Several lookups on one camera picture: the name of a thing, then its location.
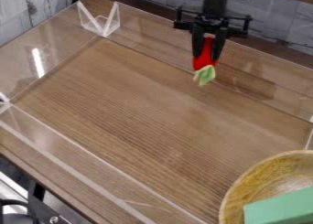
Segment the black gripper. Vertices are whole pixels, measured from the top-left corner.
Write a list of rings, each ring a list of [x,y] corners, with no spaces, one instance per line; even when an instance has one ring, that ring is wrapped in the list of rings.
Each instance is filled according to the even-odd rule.
[[[192,21],[184,20],[186,14],[194,15]],[[249,24],[253,18],[245,16],[212,16],[202,12],[186,10],[181,5],[177,8],[174,28],[193,32],[193,56],[198,58],[205,45],[205,32],[214,34],[212,59],[221,56],[228,37],[245,37],[249,34]]]

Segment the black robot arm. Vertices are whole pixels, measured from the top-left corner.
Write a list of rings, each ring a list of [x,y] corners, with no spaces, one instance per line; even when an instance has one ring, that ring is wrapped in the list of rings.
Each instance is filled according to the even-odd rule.
[[[198,58],[205,50],[206,34],[212,34],[210,59],[221,57],[225,42],[230,37],[247,37],[252,16],[229,16],[228,0],[204,0],[202,10],[192,12],[181,5],[177,9],[174,28],[193,34],[193,55]]]

